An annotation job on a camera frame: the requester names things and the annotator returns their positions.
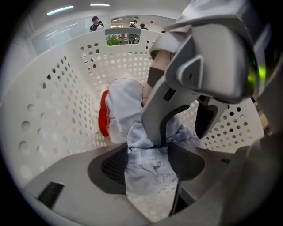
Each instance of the perforated basket wall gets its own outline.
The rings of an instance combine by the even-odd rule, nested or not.
[[[152,63],[149,49],[159,35],[142,30],[137,45],[107,46],[104,30],[84,34],[40,55],[19,74],[0,107],[2,150],[18,186],[24,187],[65,156],[110,144],[93,116],[101,85],[127,73],[144,84]],[[197,107],[196,101],[179,114],[192,130]],[[246,100],[230,105],[202,141],[204,148],[234,152],[263,135],[256,109]],[[166,193],[171,199],[174,189]],[[152,208],[151,203],[143,205],[144,200],[140,209]],[[171,204],[167,199],[158,202],[161,214],[157,217],[155,211],[151,218],[147,211],[147,217],[165,217]]]

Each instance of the ceiling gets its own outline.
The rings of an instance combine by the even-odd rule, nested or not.
[[[162,16],[152,16],[152,15],[132,15],[132,16],[123,16],[119,17],[120,19],[117,20],[117,22],[111,22],[111,24],[129,24],[131,20],[133,20],[133,17],[137,16],[139,20],[137,22],[139,24],[141,23],[149,23],[150,21],[153,21],[154,24],[157,24],[159,26],[167,27],[170,24],[173,24],[176,20],[162,17]]]

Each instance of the red fabric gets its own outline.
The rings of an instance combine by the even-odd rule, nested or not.
[[[109,110],[106,106],[105,99],[109,90],[106,90],[102,94],[101,103],[100,103],[100,111],[98,115],[98,125],[100,128],[100,132],[104,137],[109,136],[108,128],[109,128]]]

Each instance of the laundry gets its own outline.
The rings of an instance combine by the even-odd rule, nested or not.
[[[142,85],[131,79],[115,80],[106,96],[109,123],[107,131],[114,143],[127,142],[126,194],[154,196],[178,179],[168,161],[167,146],[155,147],[142,125]],[[179,123],[175,116],[167,123],[166,143],[200,146],[197,135]]]

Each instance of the light blue clothing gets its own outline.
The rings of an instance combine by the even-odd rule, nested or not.
[[[109,87],[106,104],[110,121],[117,122],[128,144],[125,170],[127,195],[154,196],[166,186],[177,183],[168,161],[167,146],[155,147],[142,125],[142,86],[130,79],[118,79]],[[200,146],[197,135],[179,123],[175,116],[167,123],[166,143],[189,142]]]

